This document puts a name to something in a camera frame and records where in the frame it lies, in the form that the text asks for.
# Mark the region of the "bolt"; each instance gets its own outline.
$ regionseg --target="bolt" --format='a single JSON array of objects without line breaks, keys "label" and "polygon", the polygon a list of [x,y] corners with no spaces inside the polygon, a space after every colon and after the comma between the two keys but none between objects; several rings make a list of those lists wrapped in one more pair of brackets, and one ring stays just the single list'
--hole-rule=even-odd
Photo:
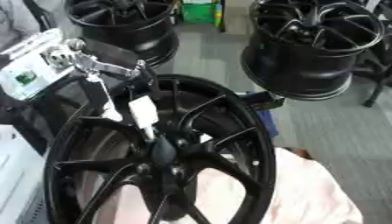
[{"label": "bolt", "polygon": [[140,164],[136,170],[140,174],[146,174],[150,172],[150,167],[147,164]]},{"label": "bolt", "polygon": [[177,167],[171,168],[171,173],[174,176],[182,176],[184,171],[181,169],[181,167],[177,166]]},{"label": "bolt", "polygon": [[177,145],[179,147],[184,147],[186,144],[188,144],[188,142],[185,139],[180,138],[179,140],[177,140]]}]

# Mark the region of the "gray surface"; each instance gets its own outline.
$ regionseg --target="gray surface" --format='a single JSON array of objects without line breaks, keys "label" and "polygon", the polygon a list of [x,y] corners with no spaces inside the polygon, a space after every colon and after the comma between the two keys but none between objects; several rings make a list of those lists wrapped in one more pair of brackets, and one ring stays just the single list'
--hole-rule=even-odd
[{"label": "gray surface", "polygon": [[[176,58],[158,70],[204,77],[234,91],[258,89],[239,64],[249,35],[249,2],[228,1],[227,34],[206,24],[180,26]],[[52,9],[62,14],[61,7]],[[75,33],[66,20],[60,24],[66,33]],[[383,224],[392,222],[392,91],[382,94],[373,108],[364,108],[361,103],[372,87],[355,80],[346,93],[330,101],[288,101],[273,111],[280,131],[275,140],[279,146],[308,149],[358,205],[365,223]]]}]

